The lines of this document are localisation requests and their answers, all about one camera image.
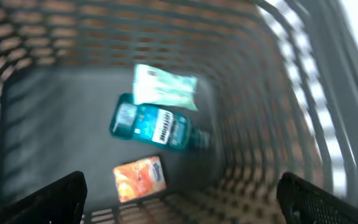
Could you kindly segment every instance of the packet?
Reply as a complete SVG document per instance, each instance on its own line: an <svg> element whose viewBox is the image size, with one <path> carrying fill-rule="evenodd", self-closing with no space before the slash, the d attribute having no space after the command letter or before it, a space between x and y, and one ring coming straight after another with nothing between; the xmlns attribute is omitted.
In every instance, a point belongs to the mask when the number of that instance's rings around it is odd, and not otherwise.
<svg viewBox="0 0 358 224"><path fill-rule="evenodd" d="M158 156L117 166L113 169L119 201L145 197L165 190L167 185Z"/></svg>
<svg viewBox="0 0 358 224"><path fill-rule="evenodd" d="M134 104L179 106L197 111L196 77L182 77L148 65L135 66Z"/></svg>

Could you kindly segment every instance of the orange packet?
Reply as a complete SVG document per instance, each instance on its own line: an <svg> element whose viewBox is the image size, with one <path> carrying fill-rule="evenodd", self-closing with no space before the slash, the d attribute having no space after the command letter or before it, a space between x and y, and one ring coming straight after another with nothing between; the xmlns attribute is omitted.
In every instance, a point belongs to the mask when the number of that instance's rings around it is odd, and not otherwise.
<svg viewBox="0 0 358 224"><path fill-rule="evenodd" d="M112 171L116 178L120 202L144 197L167 188L158 156L117 166Z"/></svg>

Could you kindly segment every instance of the mint green package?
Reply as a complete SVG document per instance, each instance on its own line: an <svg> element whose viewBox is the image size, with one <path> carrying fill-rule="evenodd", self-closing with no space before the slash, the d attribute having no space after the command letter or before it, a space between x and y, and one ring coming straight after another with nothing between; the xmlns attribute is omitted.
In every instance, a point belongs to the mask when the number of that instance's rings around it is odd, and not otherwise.
<svg viewBox="0 0 358 224"><path fill-rule="evenodd" d="M197 111L196 77L181 77L148 65L135 66L134 104L179 106Z"/></svg>

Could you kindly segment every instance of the basket bottom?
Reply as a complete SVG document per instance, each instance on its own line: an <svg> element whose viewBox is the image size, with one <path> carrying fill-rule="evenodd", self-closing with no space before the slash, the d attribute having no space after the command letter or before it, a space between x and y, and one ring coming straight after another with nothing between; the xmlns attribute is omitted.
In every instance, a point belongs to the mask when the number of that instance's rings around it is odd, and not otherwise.
<svg viewBox="0 0 358 224"><path fill-rule="evenodd" d="M217 180L223 167L217 145L204 153L180 153L110 135L118 96L131 92L132 80L132 68L91 67L37 68L13 78L2 101L0 204L15 202L80 170L88 186L85 211L113 207L119 201L112 169L154 155L160 156L167 180L168 188L161 194ZM171 110L219 136L214 93L202 78L196 104L199 112Z"/></svg>

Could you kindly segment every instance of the mouthwash bottle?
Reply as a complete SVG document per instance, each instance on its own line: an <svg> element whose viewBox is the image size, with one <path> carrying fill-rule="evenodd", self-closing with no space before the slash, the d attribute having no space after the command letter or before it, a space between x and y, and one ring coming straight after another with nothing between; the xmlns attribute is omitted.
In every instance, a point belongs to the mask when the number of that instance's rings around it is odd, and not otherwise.
<svg viewBox="0 0 358 224"><path fill-rule="evenodd" d="M119 97L110 124L110 133L114 137L135 139L173 151L210 147L209 133L194 128L189 117L157 105L135 105L133 102L130 93Z"/></svg>

